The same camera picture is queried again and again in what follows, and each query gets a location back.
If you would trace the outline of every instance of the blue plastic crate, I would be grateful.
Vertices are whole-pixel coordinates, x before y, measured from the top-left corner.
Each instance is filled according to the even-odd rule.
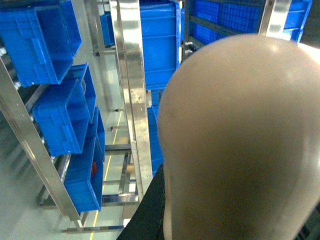
[[[149,107],[147,109],[147,112],[148,112],[152,174],[155,175],[159,166],[164,162],[164,157],[163,157],[159,139],[158,139],[158,128],[157,128],[158,107],[157,106]]]
[[[218,23],[243,33],[255,33],[258,30],[259,13],[259,7],[221,3]]]
[[[70,1],[1,9],[0,37],[22,86],[62,82],[81,44],[72,13]]]
[[[103,155],[102,161],[105,161],[105,151],[106,151],[106,143],[105,143],[105,128],[102,121],[102,117],[100,114],[100,109],[97,106],[94,109],[93,121],[89,123],[88,130],[86,132],[86,138],[96,137],[96,141],[99,143],[99,150]]]
[[[80,80],[83,88],[83,93],[85,96],[85,102],[87,104],[88,114],[90,116],[90,120],[92,121],[94,117],[97,96],[96,96],[96,91],[95,91],[94,83],[92,80],[89,64],[85,63],[82,65],[72,66],[68,71],[68,73],[66,74],[65,79]]]
[[[79,32],[74,6],[71,0],[67,0],[60,3],[60,8],[72,55],[75,56],[82,44],[82,39]]]
[[[217,40],[217,32],[199,24],[194,24],[193,35],[204,44],[210,44]]]
[[[243,33],[255,33],[259,27],[260,11],[259,7],[196,0],[194,14],[226,28]],[[226,37],[199,24],[194,24],[193,36],[204,44]]]
[[[179,67],[181,10],[177,2],[140,6],[145,87],[164,88]]]
[[[109,11],[106,11],[104,15],[100,16],[100,21],[101,21],[104,44],[108,46],[114,45],[115,35],[114,35],[114,29],[112,26],[111,13]]]
[[[292,41],[300,42],[312,0],[292,0],[283,33]]]
[[[218,23],[220,3],[197,0],[195,1],[194,14],[202,19]]]
[[[91,177],[93,162],[97,172]],[[96,137],[86,138],[82,154],[72,154],[64,186],[79,213],[101,211],[103,155]]]
[[[50,85],[33,107],[33,115],[52,156],[80,154],[96,94],[88,64],[72,66],[61,85]]]

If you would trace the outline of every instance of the mannequin head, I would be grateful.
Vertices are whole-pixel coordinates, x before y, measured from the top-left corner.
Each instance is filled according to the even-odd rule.
[[[166,240],[292,240],[320,198],[320,65],[296,43],[229,37],[161,99]]]

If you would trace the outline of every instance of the gray floor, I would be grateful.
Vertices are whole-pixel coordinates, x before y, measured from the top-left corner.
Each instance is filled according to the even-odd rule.
[[[124,115],[113,112],[122,108],[115,56],[94,57],[83,0],[73,0],[75,14],[82,37],[82,46],[74,64],[89,62],[97,104],[100,106],[104,127],[125,124]],[[128,131],[106,131],[106,144],[128,141]],[[105,158],[104,171],[109,163],[107,180],[119,180],[124,156]],[[115,240],[119,233],[65,234],[62,229],[74,227],[62,218],[58,210],[39,207],[39,193],[43,184],[25,155],[22,147],[0,113],[0,240]],[[108,186],[103,194],[117,194],[118,186]],[[112,226],[122,224],[122,207],[105,207],[97,215],[88,216],[87,226]]]

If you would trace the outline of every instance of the metal shelving rack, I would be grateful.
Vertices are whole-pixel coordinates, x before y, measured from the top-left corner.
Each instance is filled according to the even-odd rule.
[[[208,2],[237,4],[247,7],[260,8],[258,16],[258,25],[255,32],[274,38],[283,38],[283,31],[287,20],[289,8],[292,0],[206,0]],[[199,24],[210,30],[225,36],[243,34],[238,30],[225,27],[220,24],[210,22],[206,19],[194,15],[196,0],[185,1],[185,21],[184,21],[184,43],[182,45],[182,59],[185,60],[191,53],[191,45],[196,45],[198,48],[205,46],[203,42],[191,35],[193,25]]]
[[[99,17],[98,5],[110,5],[113,27],[115,29],[116,47],[104,46]],[[125,117],[129,129],[130,142],[122,145],[106,145],[106,155],[124,155],[121,178],[119,181],[105,181],[104,185],[119,185],[119,194],[103,195],[102,206],[133,206],[139,205],[151,180],[152,166],[150,154],[149,128],[147,117],[147,101],[145,90],[145,76],[142,49],[142,31],[140,6],[138,0],[126,1],[128,8],[123,6],[124,1],[112,0],[96,1],[84,0],[85,9],[91,33],[93,54],[116,54],[119,83],[124,101]],[[98,233],[122,231],[123,225],[86,227],[88,212],[78,214],[65,186],[64,177],[68,169],[70,155],[53,158],[48,154],[45,140],[37,124],[33,122],[32,107],[48,85],[40,85],[33,89],[27,102],[23,102],[18,89],[21,87],[17,75],[12,67],[9,56],[4,47],[0,46],[0,110],[12,128],[24,151],[32,162],[41,178],[47,193],[47,198],[41,204],[45,210],[59,209],[61,214],[74,222],[75,228],[63,230],[63,233]],[[130,180],[129,164],[133,162],[135,178]],[[130,183],[136,184],[134,193],[126,193]]]

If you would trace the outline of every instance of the crate handle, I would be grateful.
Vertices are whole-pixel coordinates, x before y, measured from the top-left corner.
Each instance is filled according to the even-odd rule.
[[[47,61],[45,59],[44,51],[42,50],[41,44],[39,42],[39,39],[32,38],[32,43],[36,52],[36,55],[39,59],[40,64],[45,64]]]

